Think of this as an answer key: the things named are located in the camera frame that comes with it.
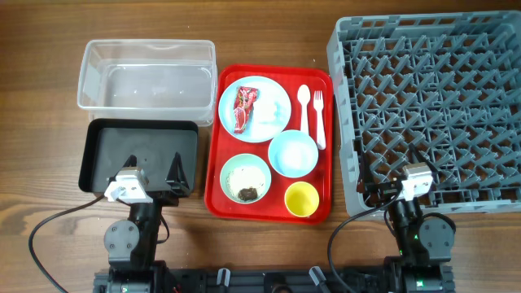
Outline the red snack wrapper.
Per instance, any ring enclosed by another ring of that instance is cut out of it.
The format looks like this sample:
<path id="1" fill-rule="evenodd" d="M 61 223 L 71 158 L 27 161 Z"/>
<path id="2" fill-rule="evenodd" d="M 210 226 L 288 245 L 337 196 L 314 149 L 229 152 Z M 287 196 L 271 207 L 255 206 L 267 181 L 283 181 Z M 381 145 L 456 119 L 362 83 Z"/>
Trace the red snack wrapper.
<path id="1" fill-rule="evenodd" d="M 240 86 L 237 89 L 237 94 L 234 101 L 234 118 L 235 127 L 234 133 L 243 133 L 251 111 L 253 110 L 253 103 L 257 100 L 259 90 L 257 88 Z"/>

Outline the rice and food scraps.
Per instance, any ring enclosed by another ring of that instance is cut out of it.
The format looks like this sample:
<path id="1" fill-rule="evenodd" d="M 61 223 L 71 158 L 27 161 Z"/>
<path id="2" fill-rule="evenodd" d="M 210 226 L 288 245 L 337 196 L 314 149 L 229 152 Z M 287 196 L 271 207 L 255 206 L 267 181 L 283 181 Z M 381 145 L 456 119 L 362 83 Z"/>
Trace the rice and food scraps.
<path id="1" fill-rule="evenodd" d="M 237 167 L 227 175 L 225 187 L 233 200 L 241 203 L 253 202 L 266 192 L 266 176 L 256 166 Z"/>

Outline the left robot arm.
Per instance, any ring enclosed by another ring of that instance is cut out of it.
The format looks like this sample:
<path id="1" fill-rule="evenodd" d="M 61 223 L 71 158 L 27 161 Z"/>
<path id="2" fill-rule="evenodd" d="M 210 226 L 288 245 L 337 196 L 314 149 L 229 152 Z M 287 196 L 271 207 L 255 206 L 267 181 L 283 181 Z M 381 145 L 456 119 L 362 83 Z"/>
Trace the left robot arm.
<path id="1" fill-rule="evenodd" d="M 104 235 L 108 252 L 107 276 L 97 276 L 94 292 L 180 292 L 181 285 L 163 260 L 155 258 L 164 206 L 176 207 L 189 195 L 190 187 L 179 153 L 173 157 L 166 175 L 167 190 L 148 191 L 144 170 L 130 155 L 123 167 L 111 177 L 104 196 L 110 202 L 130 206 L 129 217 L 113 223 Z"/>

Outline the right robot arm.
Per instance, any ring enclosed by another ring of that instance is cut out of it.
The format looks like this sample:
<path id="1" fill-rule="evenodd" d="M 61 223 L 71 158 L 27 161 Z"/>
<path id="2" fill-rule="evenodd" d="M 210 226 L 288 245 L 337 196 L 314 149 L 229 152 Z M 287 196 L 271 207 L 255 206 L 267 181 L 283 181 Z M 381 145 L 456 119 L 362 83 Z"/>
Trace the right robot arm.
<path id="1" fill-rule="evenodd" d="M 437 169 L 409 145 L 414 162 L 389 182 L 377 183 L 368 155 L 361 155 L 359 183 L 366 194 L 387 200 L 384 219 L 393 232 L 399 256 L 384 259 L 381 292 L 454 292 L 451 261 L 456 225 L 448 216 L 422 211 L 418 198 L 431 191 Z"/>

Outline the mint green bowl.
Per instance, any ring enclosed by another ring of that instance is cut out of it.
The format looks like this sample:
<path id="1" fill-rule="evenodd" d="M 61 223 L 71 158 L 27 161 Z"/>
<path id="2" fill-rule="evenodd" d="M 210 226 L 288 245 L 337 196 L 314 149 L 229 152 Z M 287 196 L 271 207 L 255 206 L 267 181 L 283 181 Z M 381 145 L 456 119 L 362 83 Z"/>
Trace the mint green bowl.
<path id="1" fill-rule="evenodd" d="M 234 168 L 243 167 L 243 166 L 256 166 L 256 167 L 260 168 L 262 170 L 262 172 L 264 173 L 264 175 L 266 176 L 266 182 L 267 182 L 266 192 L 258 200 L 249 202 L 249 203 L 241 203 L 239 201 L 233 200 L 230 196 L 229 191 L 225 187 L 226 177 L 229 174 L 229 172 Z M 222 167 L 221 174 L 220 174 L 221 189 L 225 193 L 226 197 L 233 202 L 241 203 L 241 204 L 250 204 L 250 203 L 255 203 L 255 202 L 260 201 L 269 191 L 269 188 L 271 186 L 271 181 L 272 181 L 271 172 L 269 170 L 267 163 L 259 156 L 253 155 L 253 154 L 248 154 L 248 153 L 235 155 L 232 158 L 230 158 Z"/>

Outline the yellow plastic cup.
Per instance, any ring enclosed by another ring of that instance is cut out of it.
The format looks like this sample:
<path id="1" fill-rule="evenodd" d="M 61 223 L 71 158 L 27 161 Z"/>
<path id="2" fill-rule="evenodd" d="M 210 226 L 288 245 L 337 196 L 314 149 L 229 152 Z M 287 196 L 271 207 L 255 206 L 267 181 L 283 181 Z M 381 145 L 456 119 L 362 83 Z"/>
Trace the yellow plastic cup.
<path id="1" fill-rule="evenodd" d="M 287 188 L 284 203 L 291 215 L 309 217 L 317 211 L 320 197 L 313 185 L 305 181 L 298 181 Z"/>

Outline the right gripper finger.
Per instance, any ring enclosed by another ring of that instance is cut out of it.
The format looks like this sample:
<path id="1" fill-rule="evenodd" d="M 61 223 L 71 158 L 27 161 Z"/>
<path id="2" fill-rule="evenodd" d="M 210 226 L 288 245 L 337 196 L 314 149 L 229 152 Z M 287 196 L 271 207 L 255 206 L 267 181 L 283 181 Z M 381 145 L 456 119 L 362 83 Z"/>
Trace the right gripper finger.
<path id="1" fill-rule="evenodd" d="M 370 171 L 370 163 L 367 154 L 363 151 L 360 158 L 359 178 L 357 181 L 357 191 L 363 194 L 370 192 L 373 184 L 373 176 Z"/>
<path id="2" fill-rule="evenodd" d="M 409 151 L 411 152 L 413 162 L 424 163 L 428 166 L 432 173 L 438 173 L 438 169 L 436 168 L 436 166 L 425 156 L 423 156 L 422 153 L 413 143 L 409 144 Z"/>

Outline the light blue plate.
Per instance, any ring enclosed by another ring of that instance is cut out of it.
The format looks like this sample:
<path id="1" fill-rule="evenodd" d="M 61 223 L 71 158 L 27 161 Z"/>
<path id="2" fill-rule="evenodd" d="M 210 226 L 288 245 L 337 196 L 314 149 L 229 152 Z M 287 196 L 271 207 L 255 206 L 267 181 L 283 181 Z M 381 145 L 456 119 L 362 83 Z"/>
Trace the light blue plate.
<path id="1" fill-rule="evenodd" d="M 247 119 L 234 105 L 238 94 L 256 90 L 256 101 L 248 108 Z M 224 130 L 242 142 L 266 142 L 281 133 L 291 118 L 291 101 L 279 83 L 261 76 L 239 78 L 228 85 L 218 103 L 218 115 Z"/>

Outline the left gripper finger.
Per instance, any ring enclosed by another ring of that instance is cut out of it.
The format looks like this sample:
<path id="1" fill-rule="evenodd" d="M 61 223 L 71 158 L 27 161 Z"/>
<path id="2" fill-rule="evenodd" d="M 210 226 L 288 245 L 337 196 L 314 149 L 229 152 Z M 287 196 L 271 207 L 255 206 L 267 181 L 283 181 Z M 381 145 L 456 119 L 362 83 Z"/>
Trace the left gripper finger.
<path id="1" fill-rule="evenodd" d="M 130 155 L 128 159 L 125 161 L 125 163 L 122 165 L 122 167 L 118 171 L 116 171 L 116 173 L 113 176 L 107 179 L 107 182 L 111 183 L 113 181 L 116 181 L 116 176 L 121 172 L 135 171 L 137 169 L 137 162 L 137 157 L 135 155 Z"/>
<path id="2" fill-rule="evenodd" d="M 176 152 L 173 157 L 165 181 L 170 186 L 170 190 L 175 196 L 188 196 L 190 194 L 190 186 L 182 167 L 181 155 L 178 152 Z"/>

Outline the light blue bowl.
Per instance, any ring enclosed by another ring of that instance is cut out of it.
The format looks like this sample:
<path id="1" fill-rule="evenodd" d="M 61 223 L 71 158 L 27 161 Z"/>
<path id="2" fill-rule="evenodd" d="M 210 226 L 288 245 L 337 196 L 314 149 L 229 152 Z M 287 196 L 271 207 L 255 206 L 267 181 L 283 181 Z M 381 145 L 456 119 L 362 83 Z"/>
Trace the light blue bowl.
<path id="1" fill-rule="evenodd" d="M 304 177 L 317 166 L 318 148 L 308 134 L 285 130 L 271 140 L 268 159 L 278 174 L 288 178 Z"/>

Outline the white tissue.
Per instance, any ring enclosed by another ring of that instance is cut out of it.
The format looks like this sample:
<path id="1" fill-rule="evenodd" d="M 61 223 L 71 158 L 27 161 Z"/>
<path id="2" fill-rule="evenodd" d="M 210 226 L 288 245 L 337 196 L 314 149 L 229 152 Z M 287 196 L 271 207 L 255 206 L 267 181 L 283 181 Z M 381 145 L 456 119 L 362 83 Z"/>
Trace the white tissue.
<path id="1" fill-rule="evenodd" d="M 259 99 L 253 103 L 253 118 L 259 124 L 273 124 L 284 120 L 284 113 L 278 102 Z"/>

